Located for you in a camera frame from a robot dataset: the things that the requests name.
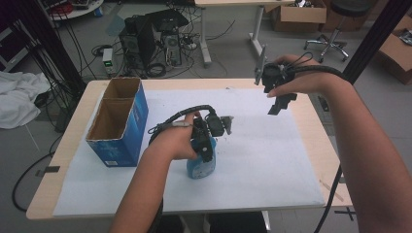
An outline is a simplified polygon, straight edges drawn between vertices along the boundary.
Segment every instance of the human hand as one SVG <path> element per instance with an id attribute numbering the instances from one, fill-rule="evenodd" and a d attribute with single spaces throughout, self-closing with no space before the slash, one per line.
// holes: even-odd
<path id="1" fill-rule="evenodd" d="M 286 63 L 293 63 L 300 56 L 287 54 L 281 56 L 275 60 L 275 63 L 281 64 L 283 62 Z M 308 60 L 308 57 L 301 57 L 296 63 L 300 63 L 301 61 Z M 314 59 L 308 60 L 304 63 L 299 64 L 298 66 L 311 66 L 311 65 L 320 65 Z M 267 97 L 276 97 L 281 96 L 289 93 L 314 93 L 318 92 L 321 94 L 326 94 L 327 91 L 330 89 L 332 84 L 338 84 L 344 82 L 337 76 L 334 76 L 329 73 L 318 72 L 318 71 L 311 71 L 311 72 L 301 72 L 295 75 L 293 81 L 289 83 L 285 83 L 280 85 L 276 88 L 273 88 L 267 94 Z"/>
<path id="2" fill-rule="evenodd" d="M 184 122 L 193 125 L 194 117 L 200 117 L 199 112 L 187 114 Z M 160 132 L 147 148 L 148 151 L 162 153 L 173 159 L 195 159 L 196 152 L 190 144 L 193 127 L 169 127 Z"/>

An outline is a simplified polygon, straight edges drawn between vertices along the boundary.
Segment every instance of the floor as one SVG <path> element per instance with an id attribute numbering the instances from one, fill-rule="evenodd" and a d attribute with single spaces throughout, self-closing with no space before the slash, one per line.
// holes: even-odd
<path id="1" fill-rule="evenodd" d="M 113 26 L 116 17 L 125 18 L 139 14 L 145 9 L 137 4 L 125 3 L 117 5 L 108 3 L 104 5 L 105 15 L 94 17 L 87 15 L 70 20 L 76 36 L 85 52 L 87 61 L 93 56 L 90 50 L 98 45 L 113 44 L 115 36 L 110 36 L 109 26 Z M 254 26 L 255 7 L 211 8 L 208 9 L 209 20 L 207 22 L 208 35 L 215 36 L 224 32 L 236 19 L 233 26 L 226 34 L 217 40 L 209 41 L 209 49 L 212 54 L 213 64 L 204 69 L 199 50 L 192 57 L 194 60 L 190 70 L 180 74 L 176 79 L 191 78 L 245 78 L 253 81 L 253 71 L 257 56 L 250 46 L 248 32 Z M 354 54 L 362 38 L 367 33 L 370 25 L 368 22 L 358 32 L 346 32 L 340 35 L 343 41 L 348 42 L 346 48 L 349 54 Z M 63 22 L 58 29 L 63 44 L 71 55 L 74 63 L 80 69 L 80 59 L 74 47 L 73 41 L 67 33 L 67 22 Z M 194 32 L 199 32 L 199 22 L 195 23 Z M 269 60 L 284 53 L 303 54 L 303 45 L 306 39 L 314 39 L 319 33 L 280 33 L 271 29 L 268 16 L 264 16 L 261 23 L 259 40 L 267 44 L 267 56 Z M 319 54 L 321 48 L 309 48 L 315 54 Z M 347 63 L 342 63 L 338 53 L 331 52 L 326 56 L 325 65 L 343 70 Z M 105 79 L 105 70 L 99 61 L 90 64 L 90 68 L 96 79 Z M 15 72 L 37 74 L 40 69 L 27 57 L 14 69 Z M 174 69 L 167 76 L 180 73 L 182 69 Z M 85 69 L 83 76 L 86 81 L 94 79 L 91 72 Z M 381 66 L 373 60 L 361 74 L 355 87 L 370 112 L 383 126 L 387 134 L 393 140 L 400 151 L 410 171 L 412 171 L 412 85 L 401 84 L 389 75 Z M 321 120 L 327 127 L 330 118 L 322 110 L 318 110 Z M 328 132 L 331 141 L 333 133 Z M 15 129 L 0 129 L 0 232 L 105 232 L 110 223 L 110 217 L 88 219 L 62 219 L 62 220 L 28 220 L 25 213 L 17 210 L 12 203 L 12 192 L 15 183 L 21 174 L 36 160 L 55 150 L 58 145 L 60 133 L 54 131 L 50 122 L 44 119 L 34 119 L 26 125 Z M 49 158 L 38 163 L 21 181 L 17 189 L 17 202 L 23 208 L 27 208 L 33 197 L 41 177 L 36 172 L 43 170 Z M 333 208 L 326 219 L 321 232 L 358 232 L 356 218 L 348 215 L 346 208 Z M 284 210 L 270 211 L 269 219 L 272 232 L 313 232 L 322 214 L 322 209 Z M 202 215 L 185 216 L 191 232 L 201 232 Z"/>

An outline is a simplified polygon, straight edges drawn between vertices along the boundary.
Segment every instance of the forearm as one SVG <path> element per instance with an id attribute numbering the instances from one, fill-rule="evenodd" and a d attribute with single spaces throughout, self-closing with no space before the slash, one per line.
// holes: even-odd
<path id="1" fill-rule="evenodd" d="M 163 196 L 171 158 L 147 149 L 121 200 L 110 232 L 147 232 Z"/>
<path id="2" fill-rule="evenodd" d="M 324 95 L 360 229 L 379 220 L 409 224 L 411 177 L 394 145 L 349 83 L 328 83 Z"/>

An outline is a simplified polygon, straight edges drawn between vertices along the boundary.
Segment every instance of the wrist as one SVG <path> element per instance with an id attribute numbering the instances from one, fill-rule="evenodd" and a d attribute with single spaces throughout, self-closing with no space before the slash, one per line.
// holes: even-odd
<path id="1" fill-rule="evenodd" d="M 143 152 L 143 156 L 152 157 L 159 159 L 164 162 L 170 163 L 173 160 L 173 153 L 168 149 L 160 148 L 156 144 L 150 144 L 145 151 Z"/>
<path id="2" fill-rule="evenodd" d="M 323 76 L 320 93 L 326 100 L 333 99 L 336 96 L 341 98 L 348 94 L 348 91 L 354 90 L 354 87 L 347 81 L 337 76 Z"/>

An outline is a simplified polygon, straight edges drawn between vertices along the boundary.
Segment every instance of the table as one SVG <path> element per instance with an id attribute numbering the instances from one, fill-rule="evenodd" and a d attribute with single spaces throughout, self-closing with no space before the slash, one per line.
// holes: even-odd
<path id="1" fill-rule="evenodd" d="M 249 33 L 252 45 L 254 46 L 257 55 L 261 53 L 261 45 L 258 41 L 258 32 L 260 29 L 261 17 L 263 15 L 263 10 L 265 4 L 270 5 L 285 5 L 293 3 L 294 0 L 195 0 L 196 6 L 201 9 L 201 32 L 200 32 L 200 47 L 203 55 L 204 66 L 208 67 L 212 63 L 210 57 L 209 49 L 206 44 L 206 7 L 213 6 L 235 6 L 235 5 L 258 5 L 255 29 L 253 33 Z"/>
<path id="2" fill-rule="evenodd" d="M 68 166 L 76 153 L 79 141 L 91 116 L 96 101 L 108 81 L 93 81 L 88 84 L 86 92 L 70 121 L 67 130 L 51 160 L 50 166 L 59 166 L 57 173 L 46 173 L 26 213 L 30 219 L 53 219 L 53 210 L 58 200 L 62 183 Z M 144 80 L 147 90 L 160 89 L 217 89 L 260 88 L 253 79 L 201 79 L 201 80 Z M 321 192 L 327 200 L 334 175 L 339 165 L 336 153 L 324 131 L 317 114 L 307 97 L 299 94 L 297 101 L 290 104 L 298 131 L 307 150 L 314 172 L 319 180 Z M 345 184 L 337 188 L 333 206 L 352 206 Z"/>

